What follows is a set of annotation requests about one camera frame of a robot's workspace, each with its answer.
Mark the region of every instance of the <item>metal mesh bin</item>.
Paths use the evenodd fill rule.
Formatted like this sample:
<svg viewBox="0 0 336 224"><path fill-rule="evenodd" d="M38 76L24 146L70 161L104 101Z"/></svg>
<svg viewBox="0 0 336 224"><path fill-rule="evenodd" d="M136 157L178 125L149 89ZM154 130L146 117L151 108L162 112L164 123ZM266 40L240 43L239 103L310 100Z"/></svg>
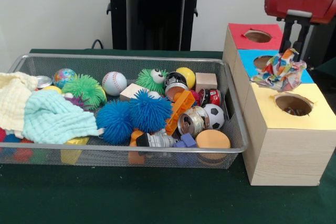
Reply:
<svg viewBox="0 0 336 224"><path fill-rule="evenodd" d="M144 68L174 71L179 67L217 75L218 90L224 97L222 108L225 112L225 123L221 131L229 137L232 146L230 149L113 146L98 137L91 137L87 145L0 143L0 163L229 168L238 153L247 148L248 134L231 72L221 60L29 54L18 58L9 72L21 71L33 76L52 77L57 70L70 68L76 73L89 74L101 81L107 72L118 71L126 76L130 84ZM144 156L145 162L130 163L129 155L133 153ZM216 164L211 162L214 159L217 160Z"/></svg>

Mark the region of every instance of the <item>red square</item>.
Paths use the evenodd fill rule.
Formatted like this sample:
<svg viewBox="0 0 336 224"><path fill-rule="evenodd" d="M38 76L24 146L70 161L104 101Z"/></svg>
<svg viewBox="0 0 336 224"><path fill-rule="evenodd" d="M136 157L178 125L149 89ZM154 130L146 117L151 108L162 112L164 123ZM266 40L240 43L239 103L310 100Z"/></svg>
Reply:
<svg viewBox="0 0 336 224"><path fill-rule="evenodd" d="M279 50L282 31L277 24L229 24L237 49Z"/></svg>

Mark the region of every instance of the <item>tin can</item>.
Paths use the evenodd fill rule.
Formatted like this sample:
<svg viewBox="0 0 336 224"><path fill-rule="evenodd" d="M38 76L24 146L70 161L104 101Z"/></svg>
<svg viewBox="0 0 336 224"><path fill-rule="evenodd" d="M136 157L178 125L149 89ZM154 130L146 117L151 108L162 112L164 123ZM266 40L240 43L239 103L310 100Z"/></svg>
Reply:
<svg viewBox="0 0 336 224"><path fill-rule="evenodd" d="M177 72L169 73L164 80L164 93L169 100L175 102L174 97L177 93L189 90L187 81L183 75Z"/></svg>
<svg viewBox="0 0 336 224"><path fill-rule="evenodd" d="M200 95L202 97L201 106L205 106L209 103L221 106L222 96L218 89L201 89Z"/></svg>
<svg viewBox="0 0 336 224"><path fill-rule="evenodd" d="M52 85L52 79L47 76L37 76L37 88L43 89L45 87L48 87Z"/></svg>
<svg viewBox="0 0 336 224"><path fill-rule="evenodd" d="M196 137L209 127L209 116L202 107L192 107L180 115L177 127L182 135L190 133L193 137Z"/></svg>

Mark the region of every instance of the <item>teal washcloth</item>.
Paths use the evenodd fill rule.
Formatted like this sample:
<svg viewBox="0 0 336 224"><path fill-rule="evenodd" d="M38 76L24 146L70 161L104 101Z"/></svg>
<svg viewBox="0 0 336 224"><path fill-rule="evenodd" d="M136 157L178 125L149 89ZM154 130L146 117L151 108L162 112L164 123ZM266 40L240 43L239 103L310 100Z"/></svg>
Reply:
<svg viewBox="0 0 336 224"><path fill-rule="evenodd" d="M22 135L39 144L64 144L74 137L98 136L91 112L65 100L53 90L35 91L25 107Z"/></svg>

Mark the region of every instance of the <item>green table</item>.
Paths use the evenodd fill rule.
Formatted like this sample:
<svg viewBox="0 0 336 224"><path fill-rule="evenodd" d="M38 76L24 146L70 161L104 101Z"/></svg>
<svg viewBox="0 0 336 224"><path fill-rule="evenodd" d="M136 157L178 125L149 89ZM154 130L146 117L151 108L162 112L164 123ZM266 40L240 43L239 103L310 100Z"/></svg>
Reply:
<svg viewBox="0 0 336 224"><path fill-rule="evenodd" d="M32 50L220 58L220 52ZM229 170L0 165L0 223L336 223L336 155L319 187L251 187Z"/></svg>

